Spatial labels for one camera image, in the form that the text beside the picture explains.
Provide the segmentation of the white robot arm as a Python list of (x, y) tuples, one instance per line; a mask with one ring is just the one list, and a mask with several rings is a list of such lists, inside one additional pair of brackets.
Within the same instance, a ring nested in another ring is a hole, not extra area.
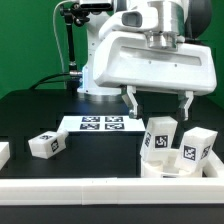
[(100, 95), (119, 94), (138, 118), (138, 91), (176, 94), (182, 116), (193, 97), (217, 85), (211, 50), (195, 42), (193, 0), (80, 0), (88, 14), (91, 55), (84, 88)]

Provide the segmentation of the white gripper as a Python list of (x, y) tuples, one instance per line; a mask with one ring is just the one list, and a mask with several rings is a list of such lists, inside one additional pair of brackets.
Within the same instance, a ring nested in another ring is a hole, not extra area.
[(115, 13), (100, 28), (93, 79), (103, 87), (121, 88), (131, 119), (142, 117), (136, 88), (178, 93), (178, 117), (187, 121), (194, 94), (212, 92), (217, 84), (211, 51), (188, 44), (170, 29), (159, 29), (156, 9)]

